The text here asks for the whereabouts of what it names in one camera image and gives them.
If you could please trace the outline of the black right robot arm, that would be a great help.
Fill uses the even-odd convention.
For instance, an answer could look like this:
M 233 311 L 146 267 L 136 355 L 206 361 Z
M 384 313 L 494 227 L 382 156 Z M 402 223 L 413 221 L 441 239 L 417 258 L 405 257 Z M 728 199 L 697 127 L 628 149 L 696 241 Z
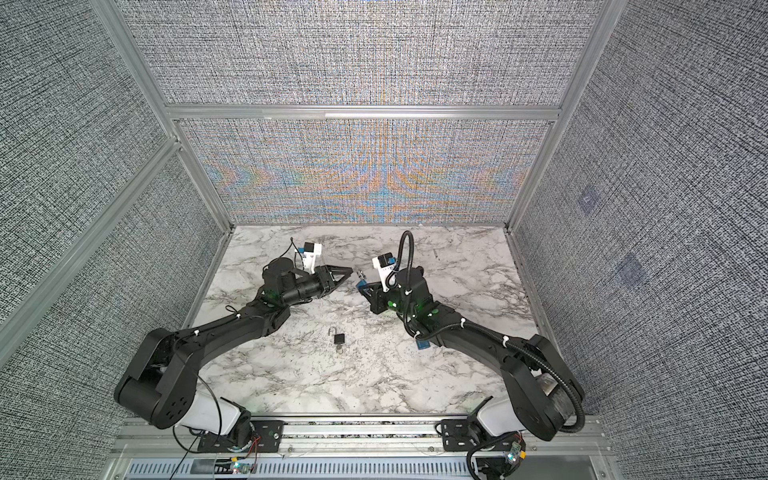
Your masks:
M 583 429 L 583 387 L 546 337 L 524 339 L 471 321 L 435 300 L 421 267 L 394 272 L 383 282 L 362 279 L 357 290 L 373 313 L 393 312 L 417 343 L 456 350 L 499 374 L 514 416 L 537 438 Z

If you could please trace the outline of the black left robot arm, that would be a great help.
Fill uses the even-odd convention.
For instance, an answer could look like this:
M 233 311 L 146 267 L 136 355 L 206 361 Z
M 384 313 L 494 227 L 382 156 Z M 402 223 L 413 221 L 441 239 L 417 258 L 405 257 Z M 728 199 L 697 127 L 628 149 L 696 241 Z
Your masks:
M 158 429 L 201 431 L 202 452 L 242 451 L 254 437 L 245 407 L 197 392 L 200 369 L 248 341 L 275 333 L 290 308 L 330 295 L 353 273 L 351 267 L 321 265 L 312 273 L 280 257 L 262 271 L 255 298 L 229 315 L 188 329 L 149 332 L 114 390 L 122 407 Z

